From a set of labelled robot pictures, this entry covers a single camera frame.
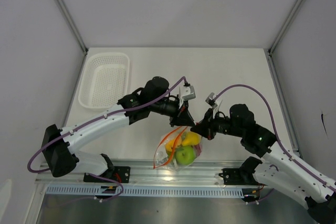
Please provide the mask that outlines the clear zip bag orange zipper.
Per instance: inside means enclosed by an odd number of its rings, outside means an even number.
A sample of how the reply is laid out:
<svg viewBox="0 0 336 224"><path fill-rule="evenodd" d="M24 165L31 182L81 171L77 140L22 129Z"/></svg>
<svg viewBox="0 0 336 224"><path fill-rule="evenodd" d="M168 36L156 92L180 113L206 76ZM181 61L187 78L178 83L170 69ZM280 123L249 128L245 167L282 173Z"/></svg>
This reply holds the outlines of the clear zip bag orange zipper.
<svg viewBox="0 0 336 224"><path fill-rule="evenodd" d="M182 145L176 148L175 147L176 142L175 142L172 152L167 152L165 150L166 143L168 143L170 140L177 141L179 138L182 140L183 134L188 131L190 131L189 126L179 126L175 128L174 130L172 130L171 132L161 137L161 140L153 156L153 169L163 168L163 169L169 169L169 170L174 170L174 171L180 171L192 165L200 157L200 156L196 157L196 159L194 160L192 164L187 165L187 166L182 166L182 165L179 165L175 159L175 152L179 148L181 148Z"/></svg>

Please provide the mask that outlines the orange round fruit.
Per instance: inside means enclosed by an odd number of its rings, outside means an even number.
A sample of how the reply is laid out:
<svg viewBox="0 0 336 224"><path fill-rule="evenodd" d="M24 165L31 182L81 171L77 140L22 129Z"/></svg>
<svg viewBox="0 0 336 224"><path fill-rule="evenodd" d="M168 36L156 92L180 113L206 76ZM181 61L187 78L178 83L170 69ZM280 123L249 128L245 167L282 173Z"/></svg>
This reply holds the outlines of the orange round fruit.
<svg viewBox="0 0 336 224"><path fill-rule="evenodd" d="M174 146L174 143L176 142L176 144L175 144L175 147L177 148L177 147L179 147L179 146L181 146L181 142L182 142L182 140L179 138L177 141L175 141L175 140L170 140L168 143L166 143L165 144L165 150L167 151L167 152L172 152L172 150L173 150L173 146Z"/></svg>

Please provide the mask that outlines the green apple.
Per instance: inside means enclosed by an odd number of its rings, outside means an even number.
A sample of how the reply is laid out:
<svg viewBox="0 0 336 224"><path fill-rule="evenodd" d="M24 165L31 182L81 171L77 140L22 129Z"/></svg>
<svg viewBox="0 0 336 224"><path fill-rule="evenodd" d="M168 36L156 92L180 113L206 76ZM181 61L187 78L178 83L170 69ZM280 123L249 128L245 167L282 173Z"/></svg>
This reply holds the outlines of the green apple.
<svg viewBox="0 0 336 224"><path fill-rule="evenodd" d="M175 159L179 165L187 166L194 162L196 154L191 146L182 146L175 152Z"/></svg>

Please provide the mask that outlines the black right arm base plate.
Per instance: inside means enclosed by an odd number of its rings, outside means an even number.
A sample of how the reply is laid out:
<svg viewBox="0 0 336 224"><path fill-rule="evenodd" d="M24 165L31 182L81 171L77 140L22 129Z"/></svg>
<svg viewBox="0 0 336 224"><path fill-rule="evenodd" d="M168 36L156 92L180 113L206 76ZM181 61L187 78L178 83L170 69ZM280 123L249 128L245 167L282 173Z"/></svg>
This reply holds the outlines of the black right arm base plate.
<svg viewBox="0 0 336 224"><path fill-rule="evenodd" d="M251 172L240 168L223 168L218 175L223 179L225 185L258 185Z"/></svg>

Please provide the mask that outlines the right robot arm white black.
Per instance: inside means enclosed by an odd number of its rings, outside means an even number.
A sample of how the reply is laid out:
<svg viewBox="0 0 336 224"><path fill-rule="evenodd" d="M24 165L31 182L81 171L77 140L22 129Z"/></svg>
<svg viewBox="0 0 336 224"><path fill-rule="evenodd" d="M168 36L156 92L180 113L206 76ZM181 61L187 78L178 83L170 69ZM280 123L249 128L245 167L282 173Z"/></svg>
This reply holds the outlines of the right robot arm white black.
<svg viewBox="0 0 336 224"><path fill-rule="evenodd" d="M229 116L208 109L191 130L208 140L217 133L239 137L251 153L238 169L244 183L272 187L302 205L317 223L335 223L335 180L291 154L273 132L256 123L246 105L233 105Z"/></svg>

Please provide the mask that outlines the red grape bunch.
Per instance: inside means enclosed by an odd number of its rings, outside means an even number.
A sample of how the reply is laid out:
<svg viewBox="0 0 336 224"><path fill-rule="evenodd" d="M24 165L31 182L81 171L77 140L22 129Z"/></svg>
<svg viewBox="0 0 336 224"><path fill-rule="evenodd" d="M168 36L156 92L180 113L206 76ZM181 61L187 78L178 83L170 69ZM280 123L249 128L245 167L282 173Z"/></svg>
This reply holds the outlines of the red grape bunch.
<svg viewBox="0 0 336 224"><path fill-rule="evenodd" d="M194 145L193 149L195 151L196 157L199 157L200 154L202 153L202 145L201 144Z"/></svg>

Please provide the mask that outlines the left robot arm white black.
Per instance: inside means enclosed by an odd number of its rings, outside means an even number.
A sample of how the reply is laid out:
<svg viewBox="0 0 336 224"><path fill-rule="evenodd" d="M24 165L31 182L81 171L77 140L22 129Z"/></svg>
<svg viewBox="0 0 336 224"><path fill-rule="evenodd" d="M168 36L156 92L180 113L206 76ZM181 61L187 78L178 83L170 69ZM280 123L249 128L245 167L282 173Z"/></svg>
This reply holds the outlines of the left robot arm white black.
<svg viewBox="0 0 336 224"><path fill-rule="evenodd" d="M170 126L194 126L188 102L196 97L188 82L171 95L173 88L162 77L154 77L144 87L119 99L116 104L91 119L59 129L50 125L45 130L42 154L54 177L71 172L91 173L102 182L114 176L114 167L106 154L92 155L81 148L104 134L146 119L150 113L169 117Z"/></svg>

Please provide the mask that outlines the yellow bell pepper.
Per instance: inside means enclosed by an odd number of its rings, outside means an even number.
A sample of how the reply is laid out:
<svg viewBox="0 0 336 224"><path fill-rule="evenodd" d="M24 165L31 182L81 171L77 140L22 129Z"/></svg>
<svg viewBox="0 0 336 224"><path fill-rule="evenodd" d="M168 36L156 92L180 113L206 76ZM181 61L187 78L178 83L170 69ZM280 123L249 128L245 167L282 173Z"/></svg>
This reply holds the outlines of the yellow bell pepper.
<svg viewBox="0 0 336 224"><path fill-rule="evenodd" d="M185 132L182 137L182 146L196 146L202 140L202 137L194 132Z"/></svg>

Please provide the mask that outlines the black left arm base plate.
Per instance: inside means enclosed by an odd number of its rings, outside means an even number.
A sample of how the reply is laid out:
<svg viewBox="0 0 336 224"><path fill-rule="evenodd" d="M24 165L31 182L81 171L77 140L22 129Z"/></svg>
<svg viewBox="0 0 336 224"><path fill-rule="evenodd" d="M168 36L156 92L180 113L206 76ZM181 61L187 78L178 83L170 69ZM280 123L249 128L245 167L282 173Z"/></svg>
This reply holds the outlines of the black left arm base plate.
<svg viewBox="0 0 336 224"><path fill-rule="evenodd" d="M114 170L108 169L103 174L99 175L100 178L85 174L83 181L86 183L104 183L109 180L115 180L119 183L128 183L130 179L131 168L129 166L115 166Z"/></svg>

